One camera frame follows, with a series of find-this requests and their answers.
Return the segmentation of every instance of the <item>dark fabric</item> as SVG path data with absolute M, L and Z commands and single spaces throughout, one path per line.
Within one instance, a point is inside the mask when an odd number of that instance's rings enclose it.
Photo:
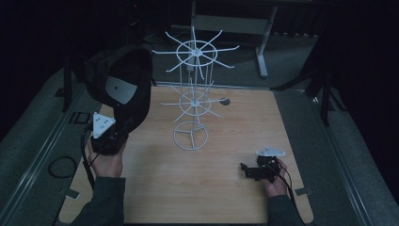
M 93 198 L 71 225 L 123 225 L 125 182 L 125 178 L 97 177 Z
M 268 199 L 267 220 L 267 226 L 303 226 L 302 219 L 286 195 Z

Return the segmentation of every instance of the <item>wooden tabletop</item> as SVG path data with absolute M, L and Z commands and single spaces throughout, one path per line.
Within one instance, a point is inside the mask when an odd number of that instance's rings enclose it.
M 267 198 L 260 182 L 245 177 L 240 163 L 257 167 L 256 152 L 266 146 L 286 152 L 293 189 L 303 187 L 290 142 L 272 92 L 254 89 L 212 89 L 211 100 L 229 98 L 229 105 L 212 103 L 200 117 L 208 141 L 197 151 L 185 151 L 173 141 L 182 117 L 180 94 L 171 87 L 153 87 L 149 115 L 131 133 L 123 154 L 126 177 L 125 222 L 128 223 L 265 223 Z M 112 117 L 112 109 L 101 113 Z M 71 189 L 78 200 L 67 198 L 59 214 L 71 222 L 92 192 L 82 164 Z M 296 196 L 301 217 L 313 219 L 306 195 Z

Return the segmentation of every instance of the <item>person's left hand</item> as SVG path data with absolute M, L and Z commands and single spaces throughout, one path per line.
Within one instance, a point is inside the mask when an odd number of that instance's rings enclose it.
M 119 178 L 122 174 L 122 154 L 126 147 L 126 142 L 122 145 L 117 154 L 103 155 L 93 152 L 90 139 L 88 140 L 88 162 L 97 176 Z

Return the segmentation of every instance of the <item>small black device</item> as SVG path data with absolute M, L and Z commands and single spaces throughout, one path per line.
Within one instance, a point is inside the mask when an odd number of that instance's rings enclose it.
M 244 171 L 247 178 L 253 178 L 255 181 L 267 179 L 270 183 L 274 183 L 276 176 L 279 174 L 280 166 L 275 156 L 260 156 L 256 159 L 258 168 L 249 168 L 241 163 L 241 170 Z

